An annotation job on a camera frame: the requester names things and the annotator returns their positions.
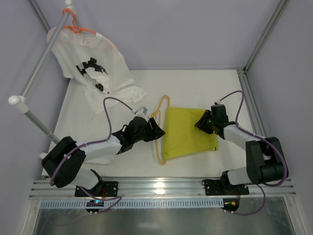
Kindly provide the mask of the yellow velvet hanger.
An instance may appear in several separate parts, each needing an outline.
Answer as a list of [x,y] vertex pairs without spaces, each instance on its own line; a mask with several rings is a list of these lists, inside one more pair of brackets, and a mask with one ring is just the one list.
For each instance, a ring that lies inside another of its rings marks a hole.
[[[167,105],[166,105],[166,108],[169,108],[170,107],[170,97],[168,95],[163,95],[161,97],[161,100],[157,106],[157,109],[155,111],[152,112],[151,114],[151,118],[157,118],[157,124],[158,126],[160,126],[160,121],[161,121],[161,106],[163,104],[163,102],[167,100]],[[159,151],[159,146],[158,146],[158,141],[155,140],[155,150],[156,150],[156,158],[159,162],[160,165],[165,165],[166,164],[166,160],[164,160],[160,154],[160,151]]]

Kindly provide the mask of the yellow-green trousers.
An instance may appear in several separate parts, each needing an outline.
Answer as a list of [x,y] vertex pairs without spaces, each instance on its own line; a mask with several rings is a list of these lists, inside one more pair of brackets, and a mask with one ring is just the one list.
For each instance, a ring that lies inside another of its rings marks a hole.
[[217,151],[215,134],[207,134],[195,126],[204,109],[169,107],[166,110],[162,140],[164,160],[203,151]]

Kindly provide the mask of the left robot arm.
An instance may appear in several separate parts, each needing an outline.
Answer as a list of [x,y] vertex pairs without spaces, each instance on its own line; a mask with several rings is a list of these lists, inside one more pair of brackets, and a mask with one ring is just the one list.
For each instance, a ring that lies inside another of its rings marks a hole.
[[78,144],[72,137],[64,137],[42,159],[42,167],[57,188],[69,184],[84,188],[99,196],[105,183],[93,169],[82,168],[83,163],[100,157],[122,154],[139,141],[151,142],[165,135],[154,118],[134,117],[128,125],[111,134],[106,141]]

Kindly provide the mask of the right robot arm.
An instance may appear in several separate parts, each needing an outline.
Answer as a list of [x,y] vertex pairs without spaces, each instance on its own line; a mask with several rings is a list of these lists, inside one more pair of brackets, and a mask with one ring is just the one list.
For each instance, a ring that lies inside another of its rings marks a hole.
[[207,134],[216,134],[223,140],[236,144],[246,153],[244,167],[224,171],[218,180],[205,180],[206,195],[248,195],[249,184],[282,184],[289,175],[280,141],[265,138],[243,129],[229,121],[223,104],[215,103],[196,122],[195,127]]

